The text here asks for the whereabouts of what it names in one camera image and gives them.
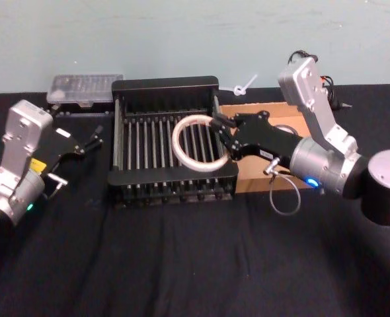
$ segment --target brown cardboard box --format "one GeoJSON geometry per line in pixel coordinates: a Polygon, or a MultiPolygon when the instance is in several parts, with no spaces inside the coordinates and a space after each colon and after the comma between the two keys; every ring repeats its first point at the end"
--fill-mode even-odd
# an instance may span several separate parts
{"type": "MultiPolygon", "coordinates": [[[[266,110],[270,112],[269,122],[272,125],[286,124],[293,127],[300,136],[310,136],[307,124],[303,119],[302,113],[299,112],[296,106],[289,106],[285,102],[273,102],[267,104],[238,104],[221,106],[221,111],[226,116],[234,116],[236,113],[250,113],[266,110]]],[[[260,157],[245,157],[238,162],[239,175],[237,179],[236,192],[267,192],[270,190],[270,176],[263,174],[264,168],[268,165],[268,161],[260,157]]],[[[308,185],[290,176],[298,188],[307,188],[308,185]]],[[[287,181],[277,178],[274,183],[274,190],[288,190],[292,187],[287,181]]]]}

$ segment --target plastic lid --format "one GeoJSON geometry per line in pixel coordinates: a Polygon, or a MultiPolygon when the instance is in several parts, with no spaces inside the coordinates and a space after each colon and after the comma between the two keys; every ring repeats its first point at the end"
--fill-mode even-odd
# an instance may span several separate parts
{"type": "Polygon", "coordinates": [[[91,107],[94,102],[112,102],[111,84],[123,75],[57,75],[47,94],[50,104],[76,103],[91,107]]]}

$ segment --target light blue wall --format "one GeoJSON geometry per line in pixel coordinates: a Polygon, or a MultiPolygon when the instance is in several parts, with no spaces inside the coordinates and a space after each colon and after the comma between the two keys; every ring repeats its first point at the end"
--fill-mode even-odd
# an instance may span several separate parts
{"type": "Polygon", "coordinates": [[[298,48],[338,84],[390,83],[390,0],[0,0],[0,92],[100,72],[276,87],[298,48]]]}

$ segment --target dish rack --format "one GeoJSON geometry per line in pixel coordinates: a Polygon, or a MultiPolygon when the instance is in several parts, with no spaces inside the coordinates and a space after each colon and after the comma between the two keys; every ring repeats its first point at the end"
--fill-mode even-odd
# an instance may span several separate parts
{"type": "MultiPolygon", "coordinates": [[[[181,165],[171,148],[179,120],[219,112],[218,85],[213,76],[113,82],[114,146],[108,185],[116,203],[150,205],[234,196],[236,163],[229,160],[214,172],[195,172],[181,165]]],[[[180,143],[191,158],[204,162],[218,159],[225,150],[204,125],[187,127],[180,143]]]]}

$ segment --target blue led light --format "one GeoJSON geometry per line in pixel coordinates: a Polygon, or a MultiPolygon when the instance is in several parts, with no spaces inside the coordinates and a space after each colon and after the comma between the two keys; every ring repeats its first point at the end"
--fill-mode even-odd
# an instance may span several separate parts
{"type": "Polygon", "coordinates": [[[306,179],[306,182],[307,182],[308,185],[311,185],[311,186],[313,186],[314,188],[319,187],[318,181],[316,181],[316,180],[313,179],[313,178],[307,178],[307,179],[306,179]]]}

